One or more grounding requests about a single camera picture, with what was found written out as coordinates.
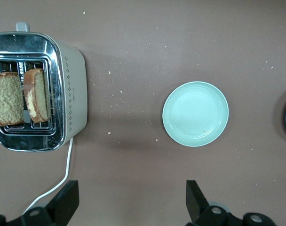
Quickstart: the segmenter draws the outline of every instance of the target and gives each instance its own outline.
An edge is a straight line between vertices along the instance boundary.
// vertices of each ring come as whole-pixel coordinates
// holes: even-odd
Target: table surface
[[[70,226],[183,226],[187,179],[236,217],[260,212],[286,225],[286,0],[0,1],[0,32],[18,21],[86,61]],[[190,81],[218,87],[230,110],[224,132],[195,148],[172,140],[161,118],[169,94]],[[55,186],[67,151],[0,144],[0,214],[20,216]]]

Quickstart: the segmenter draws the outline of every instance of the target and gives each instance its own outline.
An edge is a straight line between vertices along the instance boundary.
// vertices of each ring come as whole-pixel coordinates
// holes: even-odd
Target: bolt
[[[221,214],[222,213],[221,209],[218,208],[218,207],[213,207],[212,208],[212,212],[215,213],[215,214]]]
[[[256,222],[256,223],[261,223],[262,222],[260,216],[255,215],[255,214],[251,215],[251,220]]]

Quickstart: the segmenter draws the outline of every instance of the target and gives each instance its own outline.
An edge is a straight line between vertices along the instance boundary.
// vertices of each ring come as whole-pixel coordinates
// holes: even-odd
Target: plate
[[[177,143],[198,147],[221,135],[229,118],[223,93],[214,85],[193,81],[176,88],[163,108],[163,124]]]

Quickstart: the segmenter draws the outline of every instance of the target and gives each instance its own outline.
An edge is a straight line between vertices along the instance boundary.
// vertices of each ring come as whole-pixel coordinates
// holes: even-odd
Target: white power cord
[[[31,204],[30,206],[24,211],[27,212],[38,200],[40,200],[41,198],[45,197],[46,195],[50,194],[51,192],[53,192],[54,190],[56,190],[60,185],[62,185],[65,180],[68,178],[69,175],[69,167],[70,167],[70,158],[71,158],[71,152],[72,152],[72,146],[73,146],[73,138],[70,139],[70,146],[69,146],[69,151],[68,151],[68,157],[67,157],[67,165],[66,165],[66,174],[64,176],[64,178],[62,179],[61,182],[59,182],[54,188],[52,188],[51,190],[47,191],[46,193],[40,195],[39,197],[37,197]]]

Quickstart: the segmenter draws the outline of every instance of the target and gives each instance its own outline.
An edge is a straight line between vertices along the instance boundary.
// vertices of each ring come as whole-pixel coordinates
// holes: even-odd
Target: bread crust
[[[39,73],[44,74],[43,69],[31,69],[29,71],[26,71],[24,74],[24,97],[26,100],[29,115],[32,121],[35,123],[48,121],[50,119],[50,117],[44,119],[41,116],[39,107],[37,105],[35,94],[35,81],[36,75]]]
[[[19,76],[19,74],[16,73],[16,72],[2,72],[2,73],[0,74],[0,77],[6,77],[6,76],[11,76],[11,75]],[[17,125],[17,124],[21,124],[21,123],[23,123],[23,122],[24,122],[23,120],[21,120],[21,121],[19,121],[19,122],[9,121],[9,122],[6,123],[6,124],[3,124],[3,123],[0,122],[0,126]]]

